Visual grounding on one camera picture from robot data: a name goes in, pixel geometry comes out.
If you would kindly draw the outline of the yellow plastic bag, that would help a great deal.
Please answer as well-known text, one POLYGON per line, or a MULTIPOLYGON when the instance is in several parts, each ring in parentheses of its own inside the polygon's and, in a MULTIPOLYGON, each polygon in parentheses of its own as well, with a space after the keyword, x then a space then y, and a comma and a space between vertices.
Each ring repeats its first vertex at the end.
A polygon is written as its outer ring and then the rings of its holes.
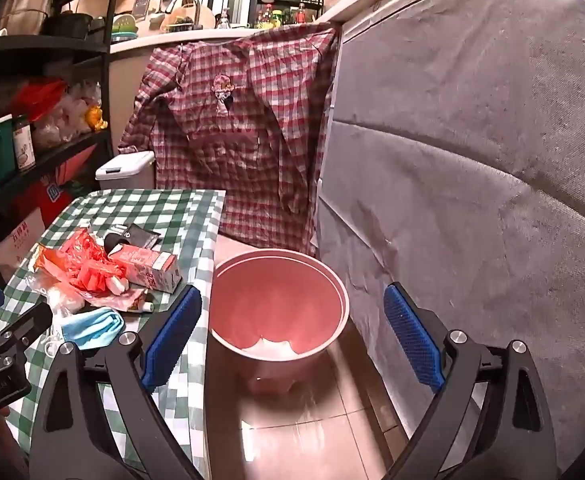
POLYGON ((102 108, 99 105, 92 105, 88 107, 84 114, 84 120, 86 125, 91 128, 92 131, 102 131, 108 127, 108 122, 104 119, 102 114, 102 108))

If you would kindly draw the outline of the kitchen faucet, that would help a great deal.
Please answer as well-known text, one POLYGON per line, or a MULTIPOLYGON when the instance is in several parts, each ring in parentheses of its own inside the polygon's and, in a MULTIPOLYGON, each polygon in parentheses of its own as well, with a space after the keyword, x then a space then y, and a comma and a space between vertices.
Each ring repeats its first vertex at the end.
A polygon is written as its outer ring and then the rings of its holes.
POLYGON ((199 0, 172 0, 166 9, 163 27, 168 32, 201 29, 199 0))

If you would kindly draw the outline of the blue face mask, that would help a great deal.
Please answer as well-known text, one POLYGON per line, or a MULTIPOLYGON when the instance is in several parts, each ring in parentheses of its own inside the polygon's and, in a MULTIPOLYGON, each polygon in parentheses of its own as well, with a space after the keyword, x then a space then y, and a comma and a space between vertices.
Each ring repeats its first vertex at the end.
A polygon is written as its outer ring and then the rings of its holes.
POLYGON ((60 321, 64 341, 73 342, 80 350, 109 346, 118 338, 124 327, 122 316, 110 308, 76 313, 60 321))

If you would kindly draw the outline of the black foil packet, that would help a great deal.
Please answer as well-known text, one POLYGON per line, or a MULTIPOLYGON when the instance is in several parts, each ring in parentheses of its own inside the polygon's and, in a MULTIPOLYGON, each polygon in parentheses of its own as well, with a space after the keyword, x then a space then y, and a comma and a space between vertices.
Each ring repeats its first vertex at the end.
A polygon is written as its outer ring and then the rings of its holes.
POLYGON ((140 248, 151 249, 160 240, 160 234, 154 231, 149 231, 135 223, 129 224, 122 234, 125 242, 140 248))

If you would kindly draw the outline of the black metal shelf rack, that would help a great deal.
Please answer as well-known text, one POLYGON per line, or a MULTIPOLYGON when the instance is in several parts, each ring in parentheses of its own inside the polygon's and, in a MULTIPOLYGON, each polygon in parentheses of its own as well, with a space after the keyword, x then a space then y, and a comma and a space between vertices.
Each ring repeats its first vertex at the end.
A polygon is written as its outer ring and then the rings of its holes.
MULTIPOLYGON (((109 116, 110 34, 116 0, 53 0, 52 13, 36 36, 0 37, 0 118, 24 115, 34 123, 50 112, 66 90, 83 81, 102 87, 102 113, 109 116)), ((58 165, 94 146, 87 168, 70 181, 69 191, 94 191, 94 172, 112 155, 110 130, 82 134, 78 138, 37 151, 35 165, 15 170, 0 182, 0 243, 23 220, 12 200, 19 192, 52 172, 58 165)), ((0 274, 0 285, 4 284, 0 274)))

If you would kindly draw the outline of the red plaid shirt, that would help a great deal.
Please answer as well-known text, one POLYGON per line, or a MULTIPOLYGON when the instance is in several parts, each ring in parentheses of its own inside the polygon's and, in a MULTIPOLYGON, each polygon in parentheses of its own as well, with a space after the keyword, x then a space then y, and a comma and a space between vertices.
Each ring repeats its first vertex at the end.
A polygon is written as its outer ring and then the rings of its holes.
POLYGON ((224 191, 225 236, 314 255, 340 39, 312 23, 155 48, 119 152, 154 152, 157 188, 224 191))

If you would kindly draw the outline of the red white milk carton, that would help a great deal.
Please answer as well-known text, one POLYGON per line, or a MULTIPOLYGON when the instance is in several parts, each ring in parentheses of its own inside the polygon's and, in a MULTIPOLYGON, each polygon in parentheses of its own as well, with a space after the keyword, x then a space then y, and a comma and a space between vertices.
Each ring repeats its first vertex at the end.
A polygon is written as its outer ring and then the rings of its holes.
POLYGON ((108 257, 118 266, 122 266, 125 278, 135 285, 173 294, 181 283, 178 257, 170 252, 117 244, 108 257))

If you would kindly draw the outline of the white labelled canister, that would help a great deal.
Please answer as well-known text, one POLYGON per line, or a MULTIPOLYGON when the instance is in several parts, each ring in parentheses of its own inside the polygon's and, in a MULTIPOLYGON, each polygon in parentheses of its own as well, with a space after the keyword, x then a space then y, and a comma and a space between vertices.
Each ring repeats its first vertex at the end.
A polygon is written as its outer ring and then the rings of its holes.
POLYGON ((35 165, 30 122, 24 115, 17 116, 14 121, 14 148, 20 170, 27 170, 35 165))

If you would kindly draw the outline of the pink plastic basin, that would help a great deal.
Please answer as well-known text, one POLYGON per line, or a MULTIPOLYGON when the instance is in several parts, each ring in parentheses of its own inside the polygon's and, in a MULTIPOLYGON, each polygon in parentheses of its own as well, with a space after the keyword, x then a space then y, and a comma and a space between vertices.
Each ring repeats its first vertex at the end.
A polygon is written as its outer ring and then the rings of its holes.
POLYGON ((311 375, 349 316, 339 276, 301 252, 254 249, 215 269, 210 330, 253 393, 284 394, 311 375))

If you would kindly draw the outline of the clear bags of food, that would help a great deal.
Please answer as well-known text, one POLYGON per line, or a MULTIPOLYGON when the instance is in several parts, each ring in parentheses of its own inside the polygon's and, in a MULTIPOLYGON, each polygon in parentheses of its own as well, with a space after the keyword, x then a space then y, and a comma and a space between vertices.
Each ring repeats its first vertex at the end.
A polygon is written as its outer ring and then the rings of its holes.
POLYGON ((32 127, 32 142, 37 151, 68 143, 92 131, 84 120, 88 107, 102 107, 99 82, 83 81, 66 90, 60 101, 32 127))

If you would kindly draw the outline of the white lidded trash bin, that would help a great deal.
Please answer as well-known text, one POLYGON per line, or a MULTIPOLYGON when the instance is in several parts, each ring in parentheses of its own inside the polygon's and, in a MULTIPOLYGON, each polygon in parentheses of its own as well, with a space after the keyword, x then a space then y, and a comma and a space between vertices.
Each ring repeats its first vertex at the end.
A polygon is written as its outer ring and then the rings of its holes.
POLYGON ((120 154, 95 172, 99 186, 107 188, 141 188, 152 190, 155 187, 155 153, 142 151, 120 154))

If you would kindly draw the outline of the white plastic wrap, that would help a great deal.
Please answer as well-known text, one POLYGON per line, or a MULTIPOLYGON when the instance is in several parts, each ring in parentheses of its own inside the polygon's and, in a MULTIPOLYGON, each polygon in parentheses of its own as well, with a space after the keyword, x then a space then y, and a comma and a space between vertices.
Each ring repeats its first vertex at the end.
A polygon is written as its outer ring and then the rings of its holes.
POLYGON ((30 272, 26 282, 32 292, 45 297, 54 315, 74 315, 85 306, 85 300, 76 290, 42 270, 30 272))

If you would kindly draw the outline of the green checkered tablecloth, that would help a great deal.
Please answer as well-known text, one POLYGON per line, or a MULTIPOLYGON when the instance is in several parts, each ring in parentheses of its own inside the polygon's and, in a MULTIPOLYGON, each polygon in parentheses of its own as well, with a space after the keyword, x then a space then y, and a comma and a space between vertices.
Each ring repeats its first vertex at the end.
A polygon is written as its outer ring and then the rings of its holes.
MULTIPOLYGON (((135 223, 160 234, 155 248, 178 256, 183 281, 199 290, 202 307, 199 321, 183 350, 178 364, 166 383, 152 393, 157 408, 182 450, 198 471, 207 471, 204 444, 204 369, 206 368, 209 327, 209 302, 214 266, 214 249, 224 207, 225 192, 210 190, 107 190, 97 191, 74 200, 38 240, 44 246, 59 248, 76 230, 88 226, 98 240, 114 226, 135 223)), ((4 304, 0 308, 0 333, 23 312, 32 308, 40 294, 27 283, 29 259, 35 245, 27 253, 4 288, 4 304)), ((27 378, 30 393, 10 404, 7 427, 29 454, 31 434, 47 373, 53 364, 56 342, 50 343, 50 330, 26 351, 27 378)), ((100 395, 117 448, 125 462, 137 469, 142 464, 126 433, 114 392, 100 386, 100 395)))

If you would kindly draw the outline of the red bag on floor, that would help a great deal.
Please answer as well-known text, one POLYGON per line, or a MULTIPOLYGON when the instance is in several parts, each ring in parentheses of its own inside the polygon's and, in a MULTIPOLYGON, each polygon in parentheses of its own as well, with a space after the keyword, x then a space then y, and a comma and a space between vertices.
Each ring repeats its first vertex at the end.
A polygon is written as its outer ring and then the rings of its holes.
POLYGON ((58 214, 72 203, 70 181, 87 168, 87 161, 94 151, 94 146, 86 148, 19 192, 12 200, 12 206, 16 208, 19 218, 24 219, 38 209, 44 226, 48 228, 58 214))

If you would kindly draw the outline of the grey fabric cover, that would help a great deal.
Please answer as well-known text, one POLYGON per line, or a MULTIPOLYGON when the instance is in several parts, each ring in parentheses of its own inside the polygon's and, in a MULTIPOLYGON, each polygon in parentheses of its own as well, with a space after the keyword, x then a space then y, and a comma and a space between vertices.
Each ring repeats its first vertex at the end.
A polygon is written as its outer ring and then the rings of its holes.
POLYGON ((559 474, 585 479, 585 0, 341 0, 319 252, 393 411, 432 394, 382 307, 523 344, 559 474))

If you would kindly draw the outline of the white rice sack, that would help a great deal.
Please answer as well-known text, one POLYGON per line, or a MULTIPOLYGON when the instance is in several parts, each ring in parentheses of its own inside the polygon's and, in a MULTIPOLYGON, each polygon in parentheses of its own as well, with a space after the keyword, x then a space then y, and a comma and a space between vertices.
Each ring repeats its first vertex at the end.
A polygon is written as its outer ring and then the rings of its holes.
POLYGON ((8 282, 44 233, 41 209, 35 208, 0 243, 0 274, 8 282))

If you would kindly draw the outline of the black spice rack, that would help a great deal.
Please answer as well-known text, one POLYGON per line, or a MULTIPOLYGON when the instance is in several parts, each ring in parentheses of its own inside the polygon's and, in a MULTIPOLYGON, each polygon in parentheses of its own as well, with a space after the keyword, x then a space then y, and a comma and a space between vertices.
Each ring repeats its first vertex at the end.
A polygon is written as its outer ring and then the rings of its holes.
POLYGON ((311 23, 323 14, 324 6, 324 0, 257 0, 254 27, 267 29, 311 23))

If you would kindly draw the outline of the red plastic bag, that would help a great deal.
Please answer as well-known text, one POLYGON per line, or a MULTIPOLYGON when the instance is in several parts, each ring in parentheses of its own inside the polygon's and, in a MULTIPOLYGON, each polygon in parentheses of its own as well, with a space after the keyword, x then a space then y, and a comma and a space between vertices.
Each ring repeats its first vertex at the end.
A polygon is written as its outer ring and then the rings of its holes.
POLYGON ((38 244, 33 267, 95 296, 121 296, 130 287, 125 267, 108 257, 87 228, 75 230, 58 249, 38 244))

